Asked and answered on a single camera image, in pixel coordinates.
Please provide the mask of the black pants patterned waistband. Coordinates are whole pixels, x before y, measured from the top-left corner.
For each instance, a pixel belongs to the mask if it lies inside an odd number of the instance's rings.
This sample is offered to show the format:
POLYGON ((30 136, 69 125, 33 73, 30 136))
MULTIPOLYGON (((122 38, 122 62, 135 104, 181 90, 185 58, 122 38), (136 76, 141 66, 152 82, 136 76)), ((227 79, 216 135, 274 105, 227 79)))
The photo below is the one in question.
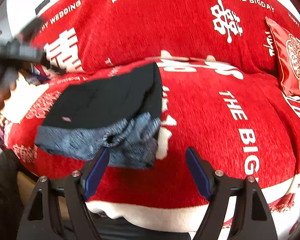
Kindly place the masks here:
POLYGON ((151 62, 128 73, 68 86, 38 127, 35 145, 51 155, 91 160, 105 147, 109 165, 154 166, 162 81, 151 62))

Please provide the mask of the red embroidered cushion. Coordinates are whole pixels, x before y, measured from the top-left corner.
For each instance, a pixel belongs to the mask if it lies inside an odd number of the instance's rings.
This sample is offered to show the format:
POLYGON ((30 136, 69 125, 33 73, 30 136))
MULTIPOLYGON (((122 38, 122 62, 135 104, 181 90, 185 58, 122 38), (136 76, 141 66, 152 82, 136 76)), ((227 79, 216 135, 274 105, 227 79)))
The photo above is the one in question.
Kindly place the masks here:
POLYGON ((280 65, 280 84, 287 96, 300 96, 300 41, 271 18, 266 23, 273 37, 280 65))

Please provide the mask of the cream folded cloth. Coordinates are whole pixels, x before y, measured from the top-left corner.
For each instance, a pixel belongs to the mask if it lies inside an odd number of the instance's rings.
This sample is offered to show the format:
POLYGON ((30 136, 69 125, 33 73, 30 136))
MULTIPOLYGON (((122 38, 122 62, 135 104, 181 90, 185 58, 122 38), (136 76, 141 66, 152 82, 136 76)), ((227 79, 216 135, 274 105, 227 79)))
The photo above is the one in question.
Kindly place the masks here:
POLYGON ((5 107, 0 114, 7 120, 19 124, 32 105, 46 92, 49 84, 38 86, 29 84, 22 74, 19 74, 16 84, 16 89, 11 91, 11 97, 5 100, 5 107))

